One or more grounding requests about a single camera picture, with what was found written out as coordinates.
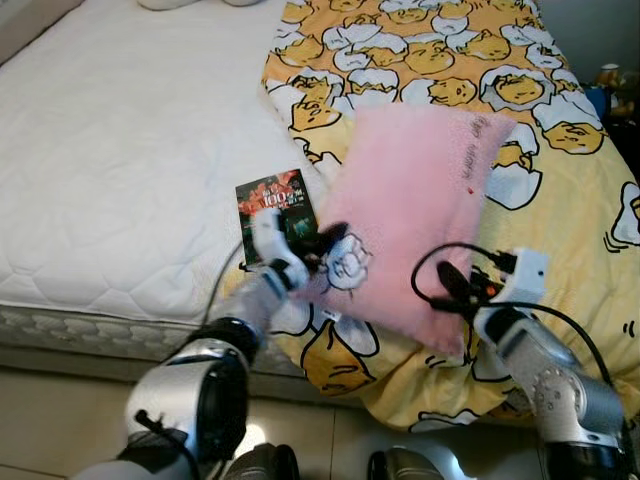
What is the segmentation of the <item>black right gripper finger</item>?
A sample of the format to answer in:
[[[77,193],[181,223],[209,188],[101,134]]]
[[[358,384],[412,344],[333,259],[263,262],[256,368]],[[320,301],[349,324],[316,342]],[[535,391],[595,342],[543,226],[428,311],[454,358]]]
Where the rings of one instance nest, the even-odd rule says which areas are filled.
[[[471,284],[468,276],[448,261],[438,264],[438,280],[448,292],[452,302],[467,303],[470,300]]]

